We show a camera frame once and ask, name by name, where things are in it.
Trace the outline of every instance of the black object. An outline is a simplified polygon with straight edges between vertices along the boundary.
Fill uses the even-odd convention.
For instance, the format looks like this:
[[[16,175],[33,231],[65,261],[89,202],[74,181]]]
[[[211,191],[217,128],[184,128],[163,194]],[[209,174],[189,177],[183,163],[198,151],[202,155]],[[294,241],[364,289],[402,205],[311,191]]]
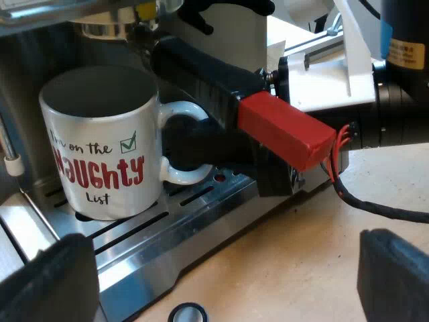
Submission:
[[[192,126],[170,126],[163,132],[163,146],[175,168],[191,170],[201,164],[214,164],[256,180],[261,197],[293,193],[291,167],[245,132],[225,131],[213,119]]]
[[[280,57],[278,69],[278,81],[274,85],[275,93],[285,102],[290,103],[289,95],[289,66],[288,57]]]
[[[335,178],[333,185],[338,196],[346,204],[356,209],[368,211],[369,213],[387,217],[389,219],[412,221],[414,223],[429,223],[429,213],[423,213],[421,211],[409,211],[404,209],[396,209],[396,208],[379,205],[377,203],[371,203],[369,201],[359,200],[345,188],[340,178]]]
[[[1,322],[92,322],[99,279],[92,240],[68,235],[0,284]]]
[[[180,19],[200,30],[205,35],[211,35],[214,31],[200,15],[201,11],[207,10],[215,3],[231,3],[249,8],[259,15],[271,15],[275,10],[275,5],[270,0],[185,0],[178,11]]]
[[[362,3],[365,8],[367,8],[371,15],[376,17],[378,20],[381,19],[380,12],[375,10],[375,8],[368,2],[368,0],[359,0],[359,2]]]
[[[365,230],[357,290],[368,322],[429,321],[429,257],[386,229]]]
[[[426,32],[429,2],[383,0],[381,12],[385,22],[383,37],[390,36],[386,29],[391,28],[390,51],[394,46],[395,56],[401,56],[405,65],[399,66],[397,60],[392,63],[393,60],[387,57],[391,79],[419,104],[429,103],[429,35]]]
[[[173,309],[173,311],[170,313],[170,315],[168,316],[168,322],[173,322],[173,321],[185,322],[185,321],[182,321],[178,318],[176,318],[176,320],[175,320],[174,317],[176,316],[177,312],[179,312],[182,309],[185,309],[187,307],[196,309],[201,314],[202,322],[208,322],[208,317],[207,317],[206,311],[201,307],[201,305],[198,305],[196,303],[182,303],[182,304],[178,305],[177,307],[175,307]]]
[[[324,30],[324,26],[326,25],[326,21],[328,19],[328,14],[323,15],[322,17],[314,20],[316,23],[316,28],[314,28],[314,33],[318,34],[319,32],[322,32]]]
[[[427,105],[392,81],[385,62],[374,63],[373,69],[376,102],[309,114],[337,130],[356,122],[360,135],[345,147],[348,150],[429,142]]]
[[[170,36],[151,54],[155,74],[192,96],[224,129],[235,129],[239,100],[266,89],[248,70],[227,64]]]

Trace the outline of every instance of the white bracket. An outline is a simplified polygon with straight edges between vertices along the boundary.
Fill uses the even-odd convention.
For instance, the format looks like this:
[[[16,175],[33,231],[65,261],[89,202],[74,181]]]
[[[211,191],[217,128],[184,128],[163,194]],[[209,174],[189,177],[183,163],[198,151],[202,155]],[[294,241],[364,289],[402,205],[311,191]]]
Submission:
[[[345,58],[306,68],[305,53],[288,57],[290,103],[304,112],[375,101],[371,53],[347,0],[334,0],[343,17]]]

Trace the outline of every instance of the red block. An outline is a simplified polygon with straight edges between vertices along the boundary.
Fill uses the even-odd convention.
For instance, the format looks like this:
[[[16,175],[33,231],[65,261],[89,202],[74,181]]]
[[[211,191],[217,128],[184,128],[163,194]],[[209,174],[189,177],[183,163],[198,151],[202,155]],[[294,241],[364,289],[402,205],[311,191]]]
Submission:
[[[333,128],[265,91],[241,100],[237,126],[299,171],[321,163],[336,138]]]

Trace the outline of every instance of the green checkmark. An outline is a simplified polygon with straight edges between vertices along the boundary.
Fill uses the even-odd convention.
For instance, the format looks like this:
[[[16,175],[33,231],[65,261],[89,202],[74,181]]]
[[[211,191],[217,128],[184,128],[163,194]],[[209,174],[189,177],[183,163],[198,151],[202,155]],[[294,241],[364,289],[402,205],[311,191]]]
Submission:
[[[134,142],[135,142],[136,132],[137,132],[137,130],[136,130],[136,131],[134,131],[133,137],[131,138],[131,141],[129,142],[129,144],[126,144],[126,143],[124,143],[124,142],[121,142],[121,145],[122,145],[125,149],[129,150],[129,149],[131,149],[131,147],[133,146],[133,144],[134,144]]]

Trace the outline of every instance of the white mug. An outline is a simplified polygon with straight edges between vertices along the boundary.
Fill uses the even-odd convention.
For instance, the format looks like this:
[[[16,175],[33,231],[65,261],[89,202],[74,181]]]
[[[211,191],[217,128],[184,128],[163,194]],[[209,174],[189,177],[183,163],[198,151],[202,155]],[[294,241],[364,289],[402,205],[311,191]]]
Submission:
[[[161,195],[162,181],[194,184],[212,166],[179,171],[162,156],[173,115],[206,119],[191,102],[161,104],[155,79],[124,66],[89,66],[51,80],[39,96],[67,200],[99,220],[134,216]]]

